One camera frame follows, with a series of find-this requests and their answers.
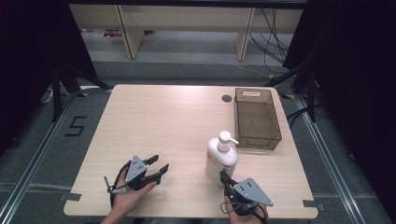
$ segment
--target white lotion bottle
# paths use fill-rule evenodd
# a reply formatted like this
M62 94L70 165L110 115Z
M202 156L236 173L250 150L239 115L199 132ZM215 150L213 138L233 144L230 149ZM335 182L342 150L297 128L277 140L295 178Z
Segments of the white lotion bottle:
M220 181L220 172L225 171L229 177L232 177L238 162L238 154L230 146L230 142L238 144L231 138L229 132L223 131L219 134L219 138L212 138L207 144L205 172L220 187L224 187Z

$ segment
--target wrist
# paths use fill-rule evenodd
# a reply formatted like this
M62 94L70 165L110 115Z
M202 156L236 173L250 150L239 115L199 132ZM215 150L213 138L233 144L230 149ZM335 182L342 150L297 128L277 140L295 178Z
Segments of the wrist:
M108 216L101 222L101 224L118 224L126 215L118 210L112 209Z

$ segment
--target brown plastic bin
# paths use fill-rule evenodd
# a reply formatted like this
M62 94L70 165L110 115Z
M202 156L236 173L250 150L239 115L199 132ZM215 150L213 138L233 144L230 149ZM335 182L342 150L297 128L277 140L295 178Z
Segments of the brown plastic bin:
M237 147L276 148L282 136L271 91L236 88L234 109Z

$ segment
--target black wire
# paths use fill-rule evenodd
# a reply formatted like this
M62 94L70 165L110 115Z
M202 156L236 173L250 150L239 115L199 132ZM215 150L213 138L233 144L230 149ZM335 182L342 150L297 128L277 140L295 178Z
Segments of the black wire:
M272 29L271 29L271 33L270 33L270 35L269 35L269 37L268 37L268 40L271 40L271 35L273 34L273 32L272 32ZM265 45L265 49L267 49L268 48L268 43L269 43L269 41L267 42L267 44ZM265 52L264 52L264 64L265 64L265 66L267 66L266 65L266 62L265 62Z
M121 187L119 187L119 188L115 188L115 189L122 189L122 188L124 188L124 187L126 187L127 186L127 184L125 184L125 185L122 185Z
M265 52L267 54L269 54L272 58L274 58L275 60L277 60L280 63L283 63L283 61L278 58L273 52L269 51L268 49L266 49L265 47L263 47L261 44L259 44L258 41L256 41L256 39L253 37L253 35L249 34L251 39L253 40L253 43L262 51Z
M268 67L268 65L267 65L267 62L266 62L266 60L265 60L265 53L266 52L269 52L268 50L267 50L267 48L268 48L268 43L269 42L267 42L267 44L265 45L265 52L264 52L264 65L265 65L265 67L270 71L270 72L272 72L272 73L277 73L277 74L285 74L285 73L280 73L280 72L276 72L276 71L273 71L272 69L270 69L269 67Z
M262 34L260 34L260 36L261 36L266 42L269 42L269 40L268 40L267 38L265 38ZM278 44L274 44L274 43L271 43L271 42L270 42L270 45L272 45L272 46L274 46L274 47L277 47L277 48L281 48L281 49L283 49L283 50L289 50L289 48L284 48L284 47L279 46Z
M320 106L322 106L321 103L314 105L314 108L315 108L315 107L320 107ZM291 126L293 125L293 123L294 123L294 121L297 119L297 117L299 117L300 115L302 115L302 114L303 114L304 112L306 112L307 110L308 110L308 107L304 107L304 108L302 108L302 109L297 110L296 112L294 112L294 113L292 113L292 114L287 115L287 116L286 116L286 119L289 119L289 118L291 118L291 117L294 117L294 118L291 120L291 123L290 123L289 127L291 128Z
M233 206L234 206L235 204L237 204L238 206L236 206L235 208L233 208L233 210L231 210L230 212L228 212L227 210L224 211L223 205L225 206L225 204L226 204L226 203L221 203L221 204L220 204L220 209L221 209L221 212L222 212L223 214L229 214L229 213L231 213L231 212L234 212L235 210L237 210L237 209L240 208L241 206L246 206L244 203L230 203L230 204L232 204ZM258 204L258 206L259 206L260 209L262 210L262 213L264 214L264 217L259 216L257 213L255 213L254 211L250 211L249 209L248 209L248 211L249 211L249 213L250 213L251 215L253 215L254 217L256 217L262 224L267 224L267 215L265 214L265 210L262 208L261 205Z
M277 33L276 33L276 31L274 31L274 28L271 26L270 22L268 21L268 18L267 18L267 16L265 15L265 12L264 12L263 8L262 8L262 15L264 16L265 21L267 22L267 25L268 25L268 27L270 28L271 34L274 35L274 38L276 39L276 43L277 43L278 45L283 45L283 47L285 47L286 49L289 49L288 46L286 46L285 44L283 44L282 41L280 41L280 40L277 38ZM273 24L276 26L275 18L276 18L276 9L273 8Z

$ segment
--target dark circular hole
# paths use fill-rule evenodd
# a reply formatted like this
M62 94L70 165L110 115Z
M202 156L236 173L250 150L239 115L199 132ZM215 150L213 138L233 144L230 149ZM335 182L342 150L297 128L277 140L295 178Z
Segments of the dark circular hole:
M231 95L223 95L221 97L221 99L226 102L226 103L230 103L233 100L233 97Z

